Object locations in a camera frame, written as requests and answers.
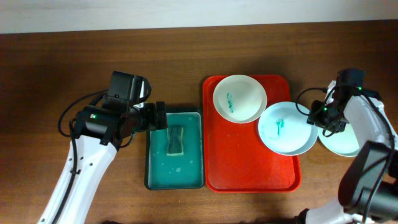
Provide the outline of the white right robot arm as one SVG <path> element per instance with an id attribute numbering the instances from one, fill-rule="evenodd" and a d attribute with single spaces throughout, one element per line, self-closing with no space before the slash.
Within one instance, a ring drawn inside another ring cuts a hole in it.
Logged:
<path id="1" fill-rule="evenodd" d="M 318 134 L 350 124 L 359 149 L 337 198 L 305 209 L 297 223 L 376 223 L 397 218 L 397 134 L 379 94 L 363 88 L 364 73 L 346 69 L 312 107 L 291 102 L 278 75 L 215 75 L 202 85 L 202 145 L 206 185 L 214 192 L 282 193 L 301 183 L 299 155 Z"/>

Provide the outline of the pale green plate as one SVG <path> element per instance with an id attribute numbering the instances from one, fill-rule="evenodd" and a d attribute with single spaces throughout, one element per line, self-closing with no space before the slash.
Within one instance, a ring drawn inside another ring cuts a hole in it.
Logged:
<path id="1" fill-rule="evenodd" d="M 359 144 L 352 125 L 346 124 L 345 130 L 330 137 L 323 135 L 323 129 L 318 128 L 318 138 L 331 152 L 345 157 L 356 157 L 359 154 Z"/>

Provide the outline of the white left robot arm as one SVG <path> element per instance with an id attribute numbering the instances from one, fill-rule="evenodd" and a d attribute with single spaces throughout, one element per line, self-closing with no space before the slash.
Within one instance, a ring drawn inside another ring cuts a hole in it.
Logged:
<path id="1" fill-rule="evenodd" d="M 39 223 L 83 223 L 124 139 L 167 128 L 165 103 L 147 102 L 151 92 L 147 78 L 114 71 L 108 89 L 88 95 L 89 104 L 61 133 L 70 138 L 70 149 Z"/>

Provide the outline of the dark green water tray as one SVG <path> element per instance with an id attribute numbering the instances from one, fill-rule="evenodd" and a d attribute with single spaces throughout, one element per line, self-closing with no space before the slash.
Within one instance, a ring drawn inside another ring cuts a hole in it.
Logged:
<path id="1" fill-rule="evenodd" d="M 167 129 L 146 134 L 146 173 L 149 190 L 199 189 L 205 182 L 202 112 L 198 108 L 167 110 L 168 128 L 183 127 L 183 155 L 168 156 Z"/>

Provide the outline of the light blue plate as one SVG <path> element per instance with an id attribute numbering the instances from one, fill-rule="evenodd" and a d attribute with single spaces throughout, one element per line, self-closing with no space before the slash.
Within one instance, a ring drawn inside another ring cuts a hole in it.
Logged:
<path id="1" fill-rule="evenodd" d="M 307 152 L 318 139 L 318 128 L 307 123 L 306 107 L 290 101 L 269 106 L 257 125 L 259 137 L 271 151 L 283 156 Z"/>

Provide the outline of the red plastic tray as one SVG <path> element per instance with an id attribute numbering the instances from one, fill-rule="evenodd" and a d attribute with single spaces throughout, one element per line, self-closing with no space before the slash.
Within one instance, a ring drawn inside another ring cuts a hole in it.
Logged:
<path id="1" fill-rule="evenodd" d="M 257 121 L 236 124 L 221 117 L 213 104 L 213 75 L 202 85 L 203 147 L 206 186 L 217 193 L 282 193 L 302 181 L 298 156 L 272 152 L 261 141 Z"/>

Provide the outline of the green yellow sponge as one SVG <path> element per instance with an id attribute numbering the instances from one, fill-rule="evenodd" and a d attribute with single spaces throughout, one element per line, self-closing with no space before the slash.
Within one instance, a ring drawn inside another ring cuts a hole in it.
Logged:
<path id="1" fill-rule="evenodd" d="M 182 126 L 170 126 L 167 129 L 168 134 L 168 156 L 180 156 L 183 155 L 183 127 Z"/>

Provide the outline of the white plate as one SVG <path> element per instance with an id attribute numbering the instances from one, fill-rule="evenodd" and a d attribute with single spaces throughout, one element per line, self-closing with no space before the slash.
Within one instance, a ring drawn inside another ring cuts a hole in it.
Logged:
<path id="1" fill-rule="evenodd" d="M 213 104 L 225 120 L 244 124 L 260 117 L 267 106 L 267 93 L 259 81 L 247 75 L 223 78 L 213 92 Z"/>

